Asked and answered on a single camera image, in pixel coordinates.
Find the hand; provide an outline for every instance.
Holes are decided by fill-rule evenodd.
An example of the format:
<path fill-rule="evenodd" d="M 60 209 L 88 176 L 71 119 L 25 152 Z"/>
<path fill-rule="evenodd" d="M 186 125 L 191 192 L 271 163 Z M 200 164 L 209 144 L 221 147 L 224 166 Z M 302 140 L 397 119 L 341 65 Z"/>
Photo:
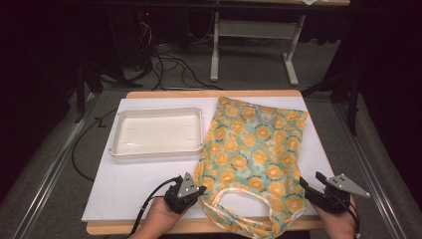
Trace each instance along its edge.
<path fill-rule="evenodd" d="M 350 203 L 354 206 L 354 199 L 350 195 Z M 355 223 L 348 212 L 331 214 L 313 204 L 314 209 L 322 220 L 323 229 L 329 239 L 353 239 Z"/>
<path fill-rule="evenodd" d="M 130 239 L 156 239 L 170 231 L 185 212 L 182 214 L 173 212 L 163 197 L 156 197 L 149 207 L 145 220 Z"/>

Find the wooden table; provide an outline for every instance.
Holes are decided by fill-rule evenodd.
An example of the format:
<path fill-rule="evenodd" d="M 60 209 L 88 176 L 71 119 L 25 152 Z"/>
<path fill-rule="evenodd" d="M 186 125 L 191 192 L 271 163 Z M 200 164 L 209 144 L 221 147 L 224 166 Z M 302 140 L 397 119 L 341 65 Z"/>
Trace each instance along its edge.
<path fill-rule="evenodd" d="M 301 97 L 298 91 L 190 91 L 190 92 L 131 92 L 128 99 L 154 98 L 216 98 L 216 97 Z M 270 221 L 268 217 L 253 217 L 254 220 Z M 134 220 L 89 221 L 88 233 L 92 235 L 128 234 Z M 317 215 L 303 215 L 296 220 L 288 230 L 322 229 L 322 223 Z M 227 232 L 216 226 L 208 218 L 181 219 L 169 233 L 218 233 Z"/>

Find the white plastic tray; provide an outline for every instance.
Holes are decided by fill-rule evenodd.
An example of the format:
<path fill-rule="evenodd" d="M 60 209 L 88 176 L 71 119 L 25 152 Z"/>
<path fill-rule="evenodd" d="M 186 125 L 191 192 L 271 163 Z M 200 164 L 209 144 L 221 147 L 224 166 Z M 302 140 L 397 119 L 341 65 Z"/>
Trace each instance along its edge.
<path fill-rule="evenodd" d="M 124 111 L 109 152 L 116 158 L 140 158 L 199 153 L 202 116 L 198 108 Z"/>

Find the human hand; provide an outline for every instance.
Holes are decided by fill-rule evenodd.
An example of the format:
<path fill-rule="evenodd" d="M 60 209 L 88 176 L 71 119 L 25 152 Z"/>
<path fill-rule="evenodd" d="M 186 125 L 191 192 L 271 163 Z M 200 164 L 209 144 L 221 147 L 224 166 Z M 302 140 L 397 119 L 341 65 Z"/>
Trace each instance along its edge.
<path fill-rule="evenodd" d="M 350 195 L 350 204 L 353 206 L 354 199 Z M 355 223 L 353 218 L 348 212 L 343 212 L 339 214 L 332 214 L 325 212 L 318 206 L 313 204 L 314 209 L 322 220 L 323 229 L 329 239 L 353 239 L 354 238 L 354 228 Z"/>
<path fill-rule="evenodd" d="M 163 197 L 155 197 L 145 220 L 130 239 L 156 239 L 170 231 L 186 211 L 177 214 L 167 206 Z"/>

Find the gray floor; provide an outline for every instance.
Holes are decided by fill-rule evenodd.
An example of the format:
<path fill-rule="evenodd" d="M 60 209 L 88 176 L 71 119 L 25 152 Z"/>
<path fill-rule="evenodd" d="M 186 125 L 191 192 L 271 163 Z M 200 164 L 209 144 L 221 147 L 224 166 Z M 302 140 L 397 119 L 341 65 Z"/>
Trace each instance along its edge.
<path fill-rule="evenodd" d="M 247 43 L 236 52 L 231 52 L 239 46 L 235 43 L 222 46 L 226 51 L 220 54 L 220 79 L 215 86 L 224 90 L 301 91 L 323 78 L 338 46 L 338 43 L 320 46 L 314 41 L 300 43 L 294 56 L 300 85 L 292 88 L 281 63 L 280 49 L 286 49 L 287 42 L 268 45 L 269 41 L 249 39 Z M 169 46 L 160 48 L 161 56 L 171 49 Z M 205 45 L 190 50 L 175 48 L 168 54 L 182 58 L 198 80 L 211 84 L 208 80 L 211 50 Z M 162 80 L 165 89 L 187 88 L 185 83 L 199 86 L 188 72 L 183 75 L 184 83 L 183 69 L 172 69 L 174 65 L 174 62 L 164 63 L 164 69 L 168 70 Z M 148 91 L 156 85 L 157 78 L 151 73 L 139 82 L 144 84 L 140 90 Z M 13 235 L 15 238 L 94 238 L 86 232 L 86 223 L 81 221 L 92 183 L 75 172 L 66 149 L 78 132 L 85 130 L 94 118 L 118 107 L 119 100 L 129 91 L 134 89 L 105 85 L 102 94 L 88 98 L 91 107 L 81 123 L 74 122 L 77 116 L 75 97 L 70 99 L 72 109 L 45 139 L 2 202 L 0 238 L 12 238 Z M 345 173 L 372 194 L 370 199 L 355 197 L 362 238 L 422 238 L 418 226 L 422 224 L 421 213 L 380 143 L 364 101 L 359 99 L 356 137 L 344 126 L 345 106 L 331 104 L 328 94 L 315 93 L 306 98 L 306 103 L 334 173 Z M 105 118 L 103 124 L 106 127 L 90 129 L 75 150 L 78 167 L 90 177 L 95 177 L 97 172 L 112 117 Z M 34 198 L 38 198 L 38 205 L 31 205 Z M 323 231 L 313 231 L 312 238 L 325 236 Z"/>

